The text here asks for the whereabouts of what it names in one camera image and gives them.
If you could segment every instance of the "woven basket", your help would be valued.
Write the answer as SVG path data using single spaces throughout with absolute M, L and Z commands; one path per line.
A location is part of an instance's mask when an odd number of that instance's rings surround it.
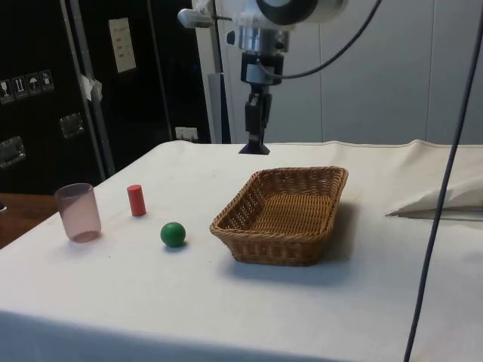
M 315 264 L 334 228 L 348 175 L 339 167 L 257 172 L 210 231 L 240 262 Z

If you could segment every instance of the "ball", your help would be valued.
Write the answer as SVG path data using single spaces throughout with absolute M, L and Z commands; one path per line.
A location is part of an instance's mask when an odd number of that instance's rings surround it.
M 186 230 L 178 222 L 170 222 L 161 229 L 161 240 L 169 247 L 182 247 Z

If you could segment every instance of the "white wall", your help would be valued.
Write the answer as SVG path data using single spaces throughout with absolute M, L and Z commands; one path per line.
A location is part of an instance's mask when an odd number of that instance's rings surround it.
M 349 0 L 321 26 L 301 24 L 291 37 L 285 73 L 329 59 L 353 36 L 375 0 Z M 317 75 L 272 87 L 267 142 L 449 143 L 461 104 L 483 0 L 383 0 L 362 37 Z M 234 14 L 240 0 L 217 0 Z M 232 24 L 220 22 L 220 33 Z M 245 143 L 249 86 L 240 81 L 241 51 L 224 43 L 232 141 Z M 483 143 L 483 59 L 463 140 Z

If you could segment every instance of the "metal bracket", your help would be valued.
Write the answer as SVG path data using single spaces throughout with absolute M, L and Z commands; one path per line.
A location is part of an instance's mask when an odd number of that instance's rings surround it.
M 22 139 L 13 137 L 0 143 L 0 169 L 4 170 L 26 157 Z
M 84 121 L 80 113 L 67 115 L 60 119 L 60 129 L 65 140 L 69 140 L 78 134 L 84 133 Z

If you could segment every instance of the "pink plastic cup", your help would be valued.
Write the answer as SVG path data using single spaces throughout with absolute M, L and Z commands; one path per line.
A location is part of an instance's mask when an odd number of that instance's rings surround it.
M 88 183 L 64 186 L 55 192 L 57 208 L 67 237 L 87 243 L 100 235 L 100 217 L 94 188 Z

